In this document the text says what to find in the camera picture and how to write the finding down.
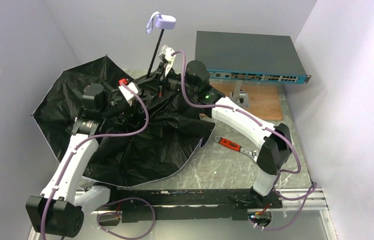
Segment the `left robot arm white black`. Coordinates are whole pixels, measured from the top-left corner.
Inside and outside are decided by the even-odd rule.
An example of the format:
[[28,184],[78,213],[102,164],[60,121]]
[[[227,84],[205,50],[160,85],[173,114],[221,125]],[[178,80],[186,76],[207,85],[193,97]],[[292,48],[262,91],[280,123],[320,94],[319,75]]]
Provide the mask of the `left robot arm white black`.
[[129,133],[101,133],[105,124],[102,115],[110,98],[103,85],[93,83],[84,88],[83,109],[75,119],[69,145],[53,177],[39,196],[30,196],[25,208],[33,229],[40,239],[47,235],[74,238],[82,229],[84,219],[110,199],[110,189],[93,186],[82,195],[76,195],[80,180],[94,152],[99,147],[99,138],[129,137],[141,133],[148,125],[149,113],[133,82],[120,84],[123,102],[128,106],[136,98],[145,113],[142,128]]

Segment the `lilac folding umbrella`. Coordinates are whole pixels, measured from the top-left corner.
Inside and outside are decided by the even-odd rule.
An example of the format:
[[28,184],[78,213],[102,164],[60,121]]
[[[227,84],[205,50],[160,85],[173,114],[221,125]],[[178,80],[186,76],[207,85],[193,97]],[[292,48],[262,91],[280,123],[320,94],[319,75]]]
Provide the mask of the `lilac folding umbrella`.
[[[83,176],[118,187],[134,187],[169,178],[178,173],[196,149],[206,144],[215,123],[200,118],[200,110],[189,106],[180,92],[163,97],[151,92],[154,82],[133,79],[109,56],[62,72],[33,113],[54,156],[61,161],[69,145],[77,109],[82,107],[84,88],[101,84],[107,92],[123,97],[119,80],[137,85],[139,97],[149,114],[147,127],[127,137],[100,138]],[[102,133],[124,134],[139,130],[146,122],[136,99],[122,114],[106,120]]]

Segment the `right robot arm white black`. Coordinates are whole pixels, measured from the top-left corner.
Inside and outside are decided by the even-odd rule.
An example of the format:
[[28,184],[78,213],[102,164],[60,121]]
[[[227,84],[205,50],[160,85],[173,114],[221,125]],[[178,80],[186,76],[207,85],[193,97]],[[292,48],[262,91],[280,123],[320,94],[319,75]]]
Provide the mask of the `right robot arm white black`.
[[262,197],[273,191],[282,166],[294,150],[287,125],[264,121],[235,104],[209,83],[210,74],[201,61],[189,62],[177,74],[169,61],[164,60],[151,73],[151,78],[157,80],[160,95],[181,93],[187,104],[198,108],[207,117],[229,125],[254,143],[257,153],[253,159],[258,173],[251,189]]

